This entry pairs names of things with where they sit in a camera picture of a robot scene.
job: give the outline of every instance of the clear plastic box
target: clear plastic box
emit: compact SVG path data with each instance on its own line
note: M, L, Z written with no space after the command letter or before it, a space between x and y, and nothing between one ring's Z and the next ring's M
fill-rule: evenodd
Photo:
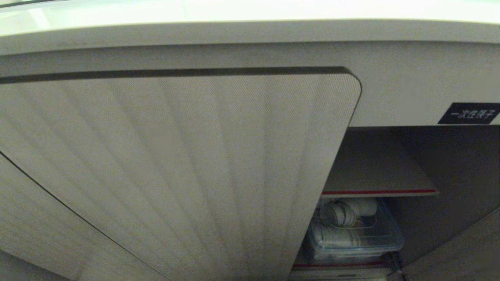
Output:
M401 250L405 240L381 199L375 216L360 217L352 227L325 226L318 210L307 230L304 255L310 264L362 264Z

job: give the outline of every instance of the label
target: label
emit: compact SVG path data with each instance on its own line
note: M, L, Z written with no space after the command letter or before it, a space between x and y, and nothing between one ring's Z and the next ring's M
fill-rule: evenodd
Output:
M500 103L454 102L439 124L489 124L500 112Z

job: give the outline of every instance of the black trim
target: black trim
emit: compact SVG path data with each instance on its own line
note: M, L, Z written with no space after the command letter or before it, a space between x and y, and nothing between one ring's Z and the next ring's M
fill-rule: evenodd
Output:
M126 248L124 248L122 245L120 245L118 242L116 242L115 240L113 240L113 238L109 237L108 235L106 235L104 232L100 231L99 228L95 227L92 223L90 223L88 220L86 220L85 218L83 218L81 215L79 215L76 211L74 211L73 209L71 209L68 205L66 205L63 201L59 200L59 198L57 198L54 194L52 194L50 191L48 191L45 187L43 187L38 181L36 181L34 178L32 178L27 172L25 172L23 169L21 169L16 163L14 163L14 161L12 161L9 157L7 157L7 155L5 155L2 151L0 151L0 156L4 157L8 162L10 162L14 167L16 167L21 173L23 173L26 177L28 177L28 179L30 179L32 182L34 182L37 186L39 186L43 191L45 191L46 193L48 193L52 198L54 198L56 201L58 201L59 203L61 203L64 207L66 207L68 210L70 210L73 214L75 214L77 217L79 217L81 220L83 220L84 222L86 222L89 226L91 226L92 228L94 228L96 231L98 231L100 234L104 235L106 238L108 238L111 242L115 243L116 245L118 245L120 248L122 248L123 250L125 250L127 253L131 254L134 258L136 258L137 260L139 260L141 263L145 264L148 268L152 269L154 272L158 273L160 276L164 277L166 280L170 280L169 278L167 278L166 276L164 276L161 272L159 272L158 270L154 269L153 267L151 267L149 264L147 264L146 262L144 262L142 259L140 259L138 256L136 256L135 254L133 254L132 252L130 252L129 250L127 250Z
M33 74L23 76L0 77L1 84L26 83L39 81L142 78L142 77L197 77L197 76L243 76L243 75L307 75L307 74L349 74L360 80L349 69L337 66L321 67L252 67L252 68L200 68L200 69L165 69L165 70L115 70L89 71L51 74Z
M35 3L43 3L43 2L61 2L61 1L68 1L68 0L32 0L29 2L15 2L15 3L9 3L9 4L3 4L0 5L1 8L7 8L7 7L12 7L12 6L21 6L21 5L29 5L29 4L35 4Z

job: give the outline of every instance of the red stripe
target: red stripe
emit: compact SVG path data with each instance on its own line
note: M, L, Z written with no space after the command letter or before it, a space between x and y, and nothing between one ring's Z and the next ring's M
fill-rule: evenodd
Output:
M434 189L414 189L414 190L360 190L360 191L323 191L322 195L342 195L342 194L406 194L406 193L435 193Z
M383 261L373 261L367 263L353 263L353 264L294 264L294 268L338 268L338 267L365 267L365 266L378 266L383 265Z

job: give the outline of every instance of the open cabinet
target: open cabinet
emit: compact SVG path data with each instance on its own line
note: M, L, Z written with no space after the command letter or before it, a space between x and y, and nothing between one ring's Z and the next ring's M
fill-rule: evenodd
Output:
M384 280L401 269L404 274L405 266L425 260L500 206L499 165L498 126L349 128L321 200L383 198L404 246L363 262L311 260L302 249L289 280ZM311 247L310 235L302 248Z

